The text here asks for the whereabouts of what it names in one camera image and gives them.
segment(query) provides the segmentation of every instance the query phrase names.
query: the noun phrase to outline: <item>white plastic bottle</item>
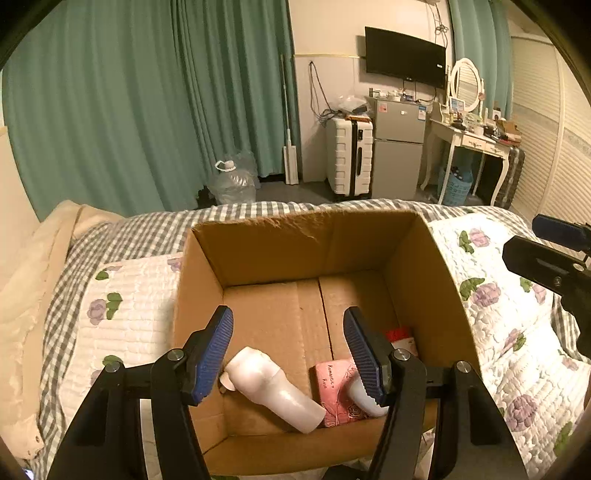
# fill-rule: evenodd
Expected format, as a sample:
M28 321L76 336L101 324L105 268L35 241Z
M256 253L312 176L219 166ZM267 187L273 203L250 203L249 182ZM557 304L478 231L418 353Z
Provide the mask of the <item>white plastic bottle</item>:
M256 201L255 183L249 171L236 168L232 160L220 160L216 168L220 173L209 189L219 205Z
M238 390L251 402L266 406L302 433L310 433L326 415L324 407L292 385L267 354L248 346L228 362L220 382L228 390Z

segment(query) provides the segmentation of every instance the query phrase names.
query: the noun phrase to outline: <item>television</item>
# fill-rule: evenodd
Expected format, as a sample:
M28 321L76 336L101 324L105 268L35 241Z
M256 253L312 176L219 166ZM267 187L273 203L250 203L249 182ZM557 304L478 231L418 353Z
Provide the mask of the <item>television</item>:
M365 69L445 87L445 48L402 33L365 27Z

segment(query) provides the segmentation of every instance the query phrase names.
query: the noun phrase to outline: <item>picture frame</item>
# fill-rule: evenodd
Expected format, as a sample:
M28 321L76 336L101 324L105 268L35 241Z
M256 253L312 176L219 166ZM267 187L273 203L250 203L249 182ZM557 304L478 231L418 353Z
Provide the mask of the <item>picture frame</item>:
M466 102L457 97L449 97L449 110L452 113L464 113L466 110Z

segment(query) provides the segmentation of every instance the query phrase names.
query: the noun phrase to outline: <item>electrical cable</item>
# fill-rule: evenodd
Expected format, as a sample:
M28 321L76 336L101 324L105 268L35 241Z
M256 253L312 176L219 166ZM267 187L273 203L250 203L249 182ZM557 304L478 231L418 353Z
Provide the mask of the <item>electrical cable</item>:
M435 101L435 98L437 98L437 87L433 87L433 89L435 90L435 94L433 94L433 98L431 98L429 100L424 100L422 98L417 98L417 102L424 102L427 105L431 105Z
M331 118L334 118L336 116L341 116L344 118L345 115L343 114L343 112L334 110L329 105L329 101L326 99L326 94L324 93L324 89L322 88L322 84L320 83L320 79L318 77L318 70L316 69L316 65L312 60L310 60L310 63L308 64L308 73L310 77L310 109L312 110L312 113L314 113L316 119L320 122L320 124L323 127L325 127L326 122ZM318 100L318 92L316 90L316 85L314 84L314 76L316 76L316 83L318 83L318 87L320 88L322 97L327 106L327 108L322 110L322 112L320 112L320 102Z
M443 37L443 47L447 50L448 40L447 40L447 32L449 31L449 27L443 24L441 21L441 12L439 11L439 6L435 4L435 8L437 9L437 19L435 18L435 12L433 11L433 6L429 5L429 9L431 10L431 15L433 16L433 24L435 25L435 45L437 45L437 36L441 35Z
M412 80L414 82L414 96L413 98L415 100L417 100L417 82L415 80ZM403 93L406 95L406 85L404 84L405 80L402 79L402 91Z

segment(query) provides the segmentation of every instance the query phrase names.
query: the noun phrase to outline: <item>bed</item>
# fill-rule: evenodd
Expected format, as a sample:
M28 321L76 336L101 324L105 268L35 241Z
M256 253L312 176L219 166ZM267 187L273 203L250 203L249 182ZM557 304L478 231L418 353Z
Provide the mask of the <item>bed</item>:
M503 224L512 234L533 238L525 222L507 210L496 207L444 207L398 200L359 200L320 206L258 202L248 205L214 206L195 211L149 213L118 222L95 225L71 245L46 318L38 415L38 426L45 447L31 461L35 478L46 478L66 430L67 423L59 402L59 386L76 344L76 322L85 289L100 270L99 267L123 260L181 252L186 231L195 223L285 215L316 209L413 210L428 223L471 213L483 213L489 219ZM588 360L576 350L576 322L562 310L555 295L551 299L550 324L566 355L574 360L587 362Z

